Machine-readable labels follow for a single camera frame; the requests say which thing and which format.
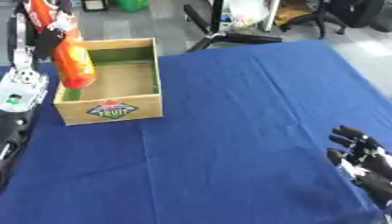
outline blue fabric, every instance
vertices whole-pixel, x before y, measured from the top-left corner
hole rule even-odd
[[[392,148],[392,107],[324,42],[159,63],[164,118],[65,127],[46,103],[0,196],[1,223],[368,224],[379,214],[325,150],[341,124]]]

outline chair wheel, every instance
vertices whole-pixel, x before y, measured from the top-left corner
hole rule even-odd
[[[345,32],[346,31],[344,29],[341,29],[341,30],[336,31],[336,34],[345,35]]]
[[[289,30],[291,29],[291,27],[289,27],[289,26],[283,24],[283,25],[279,26],[279,29],[280,29],[282,32],[287,32],[287,31],[289,31]]]

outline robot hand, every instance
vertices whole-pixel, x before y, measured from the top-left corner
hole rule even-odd
[[[364,189],[381,209],[392,201],[392,157],[371,136],[346,126],[332,130],[330,139],[348,148],[329,148],[330,161]]]
[[[392,181],[392,156],[371,136],[346,126],[333,129],[330,140],[349,149],[346,159]]]

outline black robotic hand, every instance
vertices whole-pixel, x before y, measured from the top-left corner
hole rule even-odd
[[[340,126],[332,133],[331,141],[348,148],[348,151],[329,148],[327,154],[331,162],[384,209],[392,201],[391,155],[371,136],[357,129]]]
[[[340,126],[333,129],[331,141],[349,149],[346,159],[353,165],[360,165],[392,181],[392,155],[380,143],[367,134]]]
[[[8,113],[0,110],[0,191],[12,174],[18,158],[32,135],[39,105],[24,113]]]

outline chair leg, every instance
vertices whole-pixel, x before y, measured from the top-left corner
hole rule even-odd
[[[338,34],[340,34],[340,35],[345,34],[345,30],[346,30],[346,27],[347,27],[347,26],[346,26],[343,22],[341,22],[340,20],[338,20],[338,19],[335,18],[335,17],[325,17],[324,20],[325,20],[326,22],[328,22],[328,23],[331,23],[331,24],[335,24],[335,25],[340,26],[340,30],[338,30],[336,33],[338,33]]]
[[[187,52],[194,52],[196,50],[201,50],[201,49],[206,49],[208,48],[211,44],[213,43],[213,40],[210,38],[203,38],[201,41],[199,41],[196,45],[194,45],[191,49],[189,49]]]
[[[201,29],[205,34],[209,33],[208,26],[209,24],[202,18],[199,13],[193,9],[193,7],[189,4],[184,5],[185,15],[194,22],[199,29]]]
[[[237,44],[268,44],[268,43],[278,43],[282,42],[281,38],[276,37],[266,37],[266,36],[254,36],[239,33],[227,33],[225,36],[218,36],[214,38],[214,42],[230,42]]]
[[[292,25],[300,25],[305,22],[316,20],[316,18],[317,16],[313,14],[306,14],[303,16],[294,17],[288,22],[286,22],[285,24],[280,25],[279,28],[281,29],[282,32],[286,32],[290,29],[290,26]]]
[[[319,39],[323,39],[326,36],[326,25],[324,24],[324,18],[318,17],[318,19],[316,20],[316,24],[320,29]]]

